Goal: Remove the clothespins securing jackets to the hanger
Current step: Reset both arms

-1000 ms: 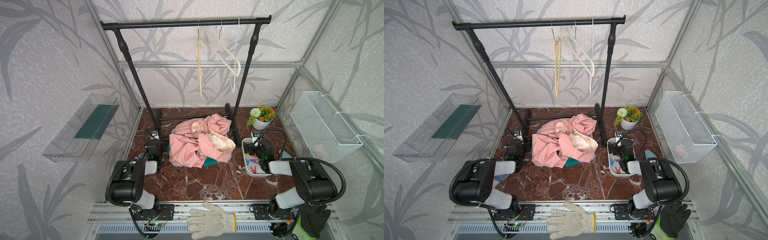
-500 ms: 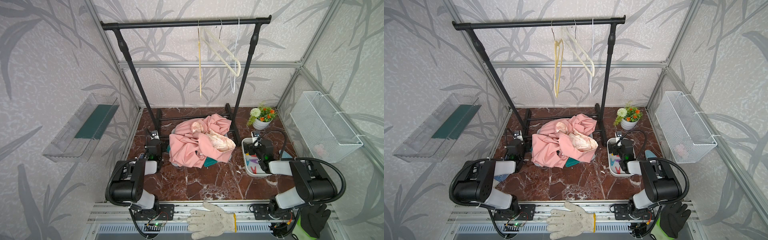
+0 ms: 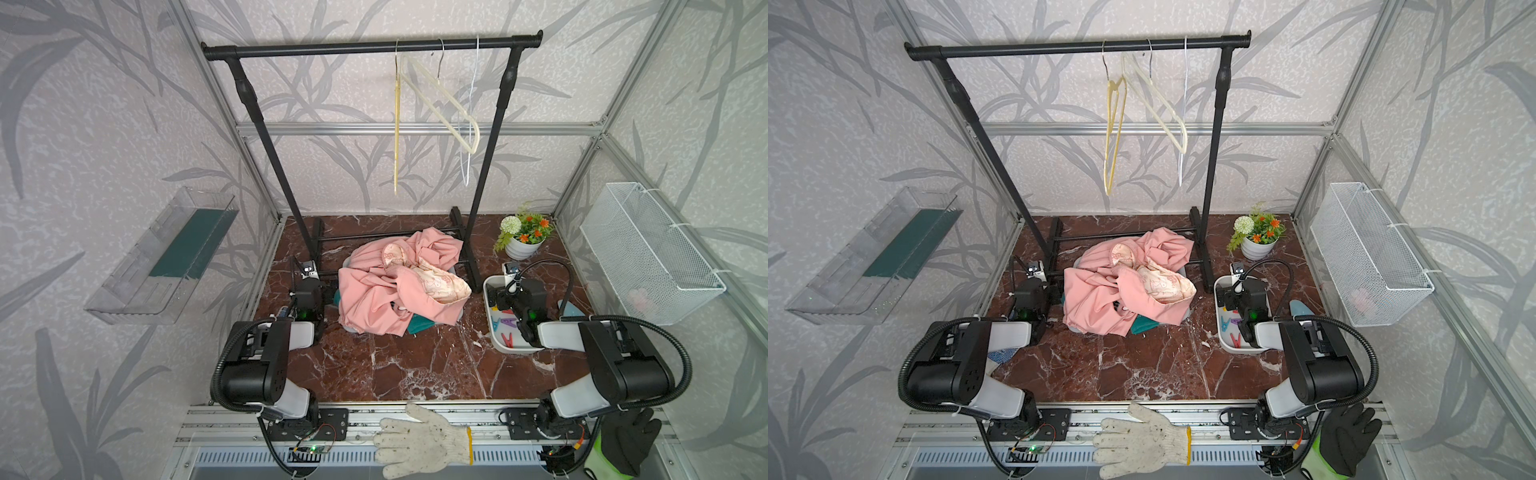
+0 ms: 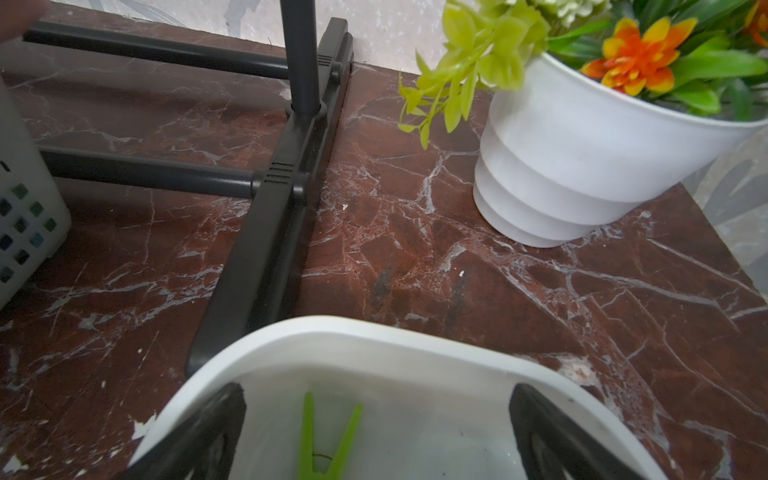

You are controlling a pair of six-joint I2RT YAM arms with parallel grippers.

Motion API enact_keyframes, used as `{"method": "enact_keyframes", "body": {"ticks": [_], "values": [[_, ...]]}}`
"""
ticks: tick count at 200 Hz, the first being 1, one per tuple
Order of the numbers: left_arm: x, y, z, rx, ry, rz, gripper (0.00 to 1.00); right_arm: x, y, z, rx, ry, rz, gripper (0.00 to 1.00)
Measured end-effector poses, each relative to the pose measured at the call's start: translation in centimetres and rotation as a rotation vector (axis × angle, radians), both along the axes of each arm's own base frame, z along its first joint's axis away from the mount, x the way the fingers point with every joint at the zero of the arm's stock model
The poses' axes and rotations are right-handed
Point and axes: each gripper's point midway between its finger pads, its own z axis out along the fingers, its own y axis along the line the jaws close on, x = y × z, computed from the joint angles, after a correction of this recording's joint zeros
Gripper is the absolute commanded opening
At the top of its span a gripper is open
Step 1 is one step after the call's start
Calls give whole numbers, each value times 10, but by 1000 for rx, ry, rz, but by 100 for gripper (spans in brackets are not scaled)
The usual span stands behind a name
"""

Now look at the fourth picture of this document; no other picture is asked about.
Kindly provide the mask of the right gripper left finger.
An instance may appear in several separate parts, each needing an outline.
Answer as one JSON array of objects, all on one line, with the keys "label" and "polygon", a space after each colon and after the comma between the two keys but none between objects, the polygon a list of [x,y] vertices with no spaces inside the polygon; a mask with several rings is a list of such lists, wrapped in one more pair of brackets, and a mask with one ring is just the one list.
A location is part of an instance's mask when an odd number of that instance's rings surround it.
[{"label": "right gripper left finger", "polygon": [[245,413],[242,387],[229,383],[117,477],[227,479]]}]

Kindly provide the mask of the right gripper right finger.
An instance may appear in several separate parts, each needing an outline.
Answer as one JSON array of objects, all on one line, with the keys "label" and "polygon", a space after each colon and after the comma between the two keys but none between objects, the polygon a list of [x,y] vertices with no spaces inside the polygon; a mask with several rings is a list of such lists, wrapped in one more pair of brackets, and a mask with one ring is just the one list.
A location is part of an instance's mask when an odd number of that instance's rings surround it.
[{"label": "right gripper right finger", "polygon": [[508,412],[529,479],[641,477],[529,384],[514,387]]}]

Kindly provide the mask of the green clothespin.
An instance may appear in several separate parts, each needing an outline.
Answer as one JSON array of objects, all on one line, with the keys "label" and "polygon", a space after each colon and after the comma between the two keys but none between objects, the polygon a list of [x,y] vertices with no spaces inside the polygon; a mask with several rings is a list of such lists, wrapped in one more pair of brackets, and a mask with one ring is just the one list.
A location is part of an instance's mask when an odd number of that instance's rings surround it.
[{"label": "green clothespin", "polygon": [[317,433],[315,413],[314,395],[307,392],[302,405],[296,478],[343,479],[354,450],[363,406],[356,404],[344,428],[335,428],[333,434]]}]

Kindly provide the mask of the pink jacket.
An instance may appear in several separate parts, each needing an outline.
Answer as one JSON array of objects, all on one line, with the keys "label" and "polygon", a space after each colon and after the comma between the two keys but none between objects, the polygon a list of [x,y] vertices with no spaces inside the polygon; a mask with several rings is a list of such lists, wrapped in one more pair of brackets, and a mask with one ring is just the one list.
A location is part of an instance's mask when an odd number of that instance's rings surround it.
[{"label": "pink jacket", "polygon": [[22,35],[50,8],[50,0],[1,0],[0,42]]}]

